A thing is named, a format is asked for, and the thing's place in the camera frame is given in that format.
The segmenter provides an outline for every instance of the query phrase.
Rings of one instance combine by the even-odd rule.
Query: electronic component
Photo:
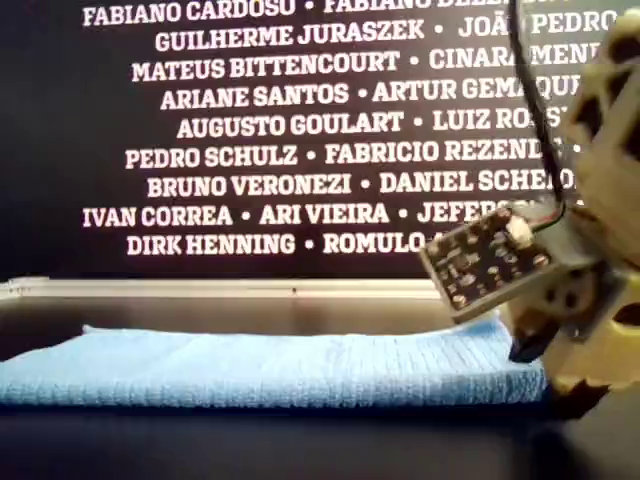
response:
[[[506,227],[509,238],[518,248],[528,248],[533,243],[533,231],[527,221],[518,215],[512,215]]]
[[[553,270],[551,253],[533,235],[523,217],[500,208],[423,249],[423,263],[456,320],[497,306],[531,277]]]

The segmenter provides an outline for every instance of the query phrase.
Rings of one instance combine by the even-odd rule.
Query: beige robot part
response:
[[[604,241],[640,266],[640,9],[618,17],[561,126],[581,148],[578,191]]]

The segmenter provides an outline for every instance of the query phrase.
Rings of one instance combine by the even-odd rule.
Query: circuit board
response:
[[[473,310],[479,303],[488,310],[501,303],[500,293],[507,295],[515,284],[551,266],[544,247],[523,247],[511,238],[507,225],[513,215],[500,208],[425,247],[423,261],[455,311]]]

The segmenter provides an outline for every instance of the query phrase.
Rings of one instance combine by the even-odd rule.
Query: cable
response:
[[[542,154],[542,167],[548,177],[551,178],[553,194],[558,205],[559,212],[566,211],[564,207],[564,193],[562,180],[560,178],[560,162],[555,145],[551,141],[550,127],[547,122],[546,107],[540,96],[535,78],[531,73],[531,68],[525,57],[522,41],[520,39],[520,18],[518,15],[518,1],[509,0],[507,7],[507,17],[509,22],[509,42],[513,52],[516,77],[522,84],[527,107],[531,113],[536,137],[540,142],[540,153]]]
[[[535,223],[531,224],[531,230],[533,232],[540,232],[541,230],[544,230],[545,228],[549,228],[553,225],[555,225],[556,223],[558,223],[562,217],[564,216],[564,214],[567,211],[567,204],[566,202],[563,202],[560,206],[560,208],[558,210],[556,210],[553,214],[538,219],[536,220]]]

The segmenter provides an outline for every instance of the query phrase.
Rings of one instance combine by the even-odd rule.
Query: white shelf edge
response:
[[[16,278],[21,297],[408,298],[440,300],[430,280],[54,280]]]

